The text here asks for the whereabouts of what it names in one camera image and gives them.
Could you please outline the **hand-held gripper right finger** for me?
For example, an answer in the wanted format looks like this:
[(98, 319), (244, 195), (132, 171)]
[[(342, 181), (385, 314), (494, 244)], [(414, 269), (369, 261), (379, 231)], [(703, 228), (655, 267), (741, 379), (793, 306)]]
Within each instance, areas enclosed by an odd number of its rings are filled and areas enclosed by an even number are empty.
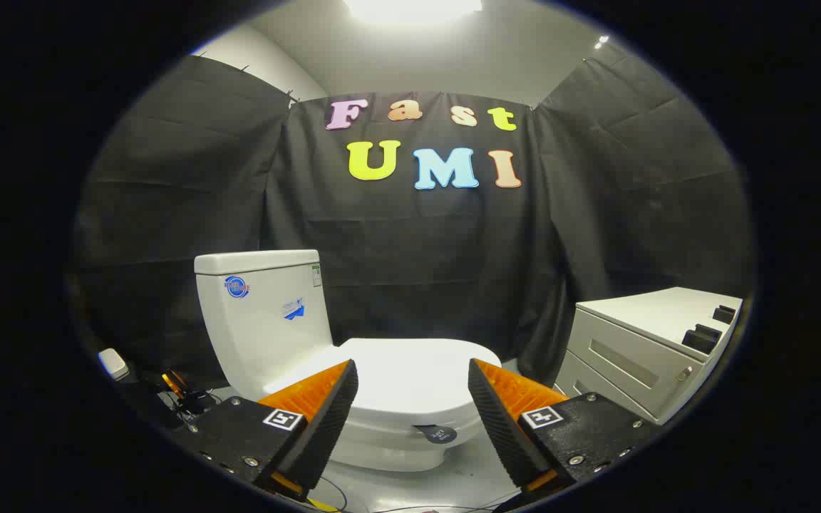
[(566, 394), (479, 358), (467, 387), (489, 441), (518, 493), (516, 510), (592, 480), (661, 432), (602, 394)]

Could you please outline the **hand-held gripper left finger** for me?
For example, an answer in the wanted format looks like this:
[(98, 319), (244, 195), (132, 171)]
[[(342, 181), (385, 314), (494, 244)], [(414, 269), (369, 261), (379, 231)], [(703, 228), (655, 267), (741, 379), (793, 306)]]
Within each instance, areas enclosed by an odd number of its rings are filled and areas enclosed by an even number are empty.
[(231, 397), (169, 438), (202, 463), (270, 494), (306, 502), (358, 392), (352, 358), (261, 400)]

